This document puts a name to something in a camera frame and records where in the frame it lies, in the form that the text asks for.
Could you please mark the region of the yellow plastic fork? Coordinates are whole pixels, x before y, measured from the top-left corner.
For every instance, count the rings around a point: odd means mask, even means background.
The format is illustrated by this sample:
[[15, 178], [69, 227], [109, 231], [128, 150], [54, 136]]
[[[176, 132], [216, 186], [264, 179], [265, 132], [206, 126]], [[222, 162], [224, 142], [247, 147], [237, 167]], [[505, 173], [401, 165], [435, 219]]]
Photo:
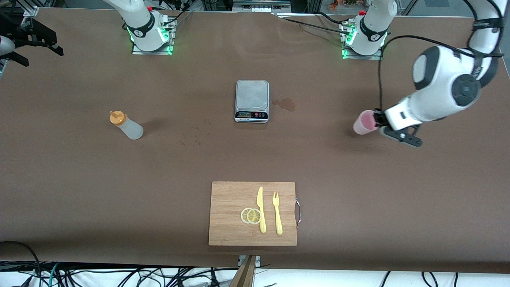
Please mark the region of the yellow plastic fork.
[[275, 208], [275, 227], [279, 236], [283, 234], [282, 220], [279, 212], [279, 194], [277, 191], [273, 192], [273, 206]]

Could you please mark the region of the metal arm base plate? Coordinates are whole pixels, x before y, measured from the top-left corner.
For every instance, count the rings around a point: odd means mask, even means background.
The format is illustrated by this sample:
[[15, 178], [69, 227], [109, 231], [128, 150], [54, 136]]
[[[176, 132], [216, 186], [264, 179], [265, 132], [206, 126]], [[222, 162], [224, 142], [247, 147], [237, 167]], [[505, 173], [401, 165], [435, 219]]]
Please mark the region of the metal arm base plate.
[[384, 40], [379, 44], [377, 51], [371, 55], [362, 55], [352, 48], [352, 43], [356, 40], [358, 33], [355, 28], [355, 22], [342, 21], [339, 24], [340, 31], [346, 31], [347, 34], [341, 35], [342, 42], [342, 58], [343, 59], [357, 59], [357, 60], [379, 60], [381, 58], [381, 48], [384, 45]]
[[140, 31], [133, 33], [130, 28], [128, 32], [132, 42], [132, 54], [134, 55], [172, 55], [177, 22], [175, 18], [170, 20], [166, 15], [162, 15], [162, 21], [154, 23], [144, 37]]

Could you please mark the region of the pink plastic cup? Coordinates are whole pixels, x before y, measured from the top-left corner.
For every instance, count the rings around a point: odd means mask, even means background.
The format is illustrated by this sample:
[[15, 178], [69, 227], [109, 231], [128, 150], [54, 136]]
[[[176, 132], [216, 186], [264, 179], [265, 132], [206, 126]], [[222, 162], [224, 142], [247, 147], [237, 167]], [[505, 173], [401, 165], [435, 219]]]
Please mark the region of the pink plastic cup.
[[355, 120], [352, 129], [355, 133], [361, 136], [376, 131], [378, 127], [375, 120], [375, 112], [373, 110], [365, 110], [361, 112]]

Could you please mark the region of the translucent sauce bottle orange cap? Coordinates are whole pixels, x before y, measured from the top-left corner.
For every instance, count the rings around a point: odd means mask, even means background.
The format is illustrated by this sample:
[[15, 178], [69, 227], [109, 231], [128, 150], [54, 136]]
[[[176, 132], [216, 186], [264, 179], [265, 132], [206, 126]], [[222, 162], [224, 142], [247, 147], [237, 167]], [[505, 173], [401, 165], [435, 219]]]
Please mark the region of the translucent sauce bottle orange cap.
[[138, 140], [143, 136], [144, 129], [142, 125], [131, 120], [128, 115], [122, 111], [110, 111], [110, 122], [118, 127], [129, 139]]

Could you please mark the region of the brown table cover sheet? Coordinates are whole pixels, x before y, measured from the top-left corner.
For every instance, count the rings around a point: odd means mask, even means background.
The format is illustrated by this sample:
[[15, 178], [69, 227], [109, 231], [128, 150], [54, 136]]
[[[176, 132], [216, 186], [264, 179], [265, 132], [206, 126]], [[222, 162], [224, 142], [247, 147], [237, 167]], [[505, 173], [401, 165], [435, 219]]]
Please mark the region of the brown table cover sheet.
[[[413, 148], [352, 124], [377, 62], [266, 13], [181, 16], [174, 53], [133, 55], [114, 10], [45, 8], [64, 49], [22, 47], [0, 79], [0, 240], [44, 261], [510, 272], [510, 78], [428, 122]], [[238, 80], [269, 122], [235, 122]], [[142, 125], [129, 139], [110, 120]], [[294, 247], [209, 246], [213, 181], [295, 182]]]

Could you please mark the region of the grey power strip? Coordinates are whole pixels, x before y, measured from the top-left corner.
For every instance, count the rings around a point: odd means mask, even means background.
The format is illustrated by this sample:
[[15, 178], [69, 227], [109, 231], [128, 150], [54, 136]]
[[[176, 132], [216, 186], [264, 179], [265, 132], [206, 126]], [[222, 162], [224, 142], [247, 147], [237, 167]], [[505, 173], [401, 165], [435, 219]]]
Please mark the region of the grey power strip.
[[233, 12], [291, 13], [291, 0], [233, 0]]

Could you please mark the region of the wooden beam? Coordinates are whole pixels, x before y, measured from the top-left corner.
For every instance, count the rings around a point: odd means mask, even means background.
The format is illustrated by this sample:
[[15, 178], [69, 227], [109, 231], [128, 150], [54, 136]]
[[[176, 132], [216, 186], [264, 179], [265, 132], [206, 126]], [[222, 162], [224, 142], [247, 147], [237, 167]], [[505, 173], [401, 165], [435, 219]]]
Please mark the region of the wooden beam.
[[228, 287], [253, 287], [257, 256], [245, 256]]

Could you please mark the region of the yellow plastic knife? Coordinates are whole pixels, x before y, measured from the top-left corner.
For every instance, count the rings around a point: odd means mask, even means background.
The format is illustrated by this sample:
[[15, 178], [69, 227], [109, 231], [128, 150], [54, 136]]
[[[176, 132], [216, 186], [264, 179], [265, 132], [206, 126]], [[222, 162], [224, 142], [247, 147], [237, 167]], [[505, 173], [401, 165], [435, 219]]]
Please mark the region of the yellow plastic knife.
[[263, 187], [259, 187], [259, 190], [257, 192], [257, 206], [259, 207], [260, 211], [260, 223], [259, 223], [260, 231], [262, 233], [265, 233], [267, 231], [267, 228], [263, 208]]

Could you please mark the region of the silver digital kitchen scale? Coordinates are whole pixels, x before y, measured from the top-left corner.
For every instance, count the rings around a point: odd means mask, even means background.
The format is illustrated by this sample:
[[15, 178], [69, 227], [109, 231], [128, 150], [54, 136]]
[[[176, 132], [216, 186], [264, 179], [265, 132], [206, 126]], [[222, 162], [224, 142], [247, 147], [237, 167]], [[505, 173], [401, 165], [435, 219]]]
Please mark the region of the silver digital kitchen scale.
[[238, 80], [235, 85], [235, 122], [269, 122], [270, 85], [266, 80]]

